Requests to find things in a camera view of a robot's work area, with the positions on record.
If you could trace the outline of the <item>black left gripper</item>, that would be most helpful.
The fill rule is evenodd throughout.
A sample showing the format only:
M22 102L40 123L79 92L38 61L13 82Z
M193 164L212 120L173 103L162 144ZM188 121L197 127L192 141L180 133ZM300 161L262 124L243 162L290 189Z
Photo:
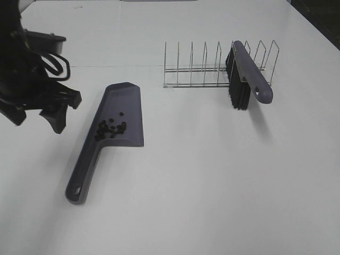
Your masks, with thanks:
M66 127L66 102L77 109L81 101L80 91L49 77L41 66L29 71L1 68L1 114L16 126L26 119L26 111L39 110L53 131L61 134Z

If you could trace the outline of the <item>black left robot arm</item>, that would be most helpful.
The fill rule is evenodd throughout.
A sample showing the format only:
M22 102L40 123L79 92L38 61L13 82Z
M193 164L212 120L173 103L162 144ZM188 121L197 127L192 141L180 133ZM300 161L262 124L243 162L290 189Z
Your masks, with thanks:
M60 55L65 37L24 29L18 1L1 1L1 113L19 126L26 112L39 110L55 133L66 126L68 107L81 94L62 84L70 64Z

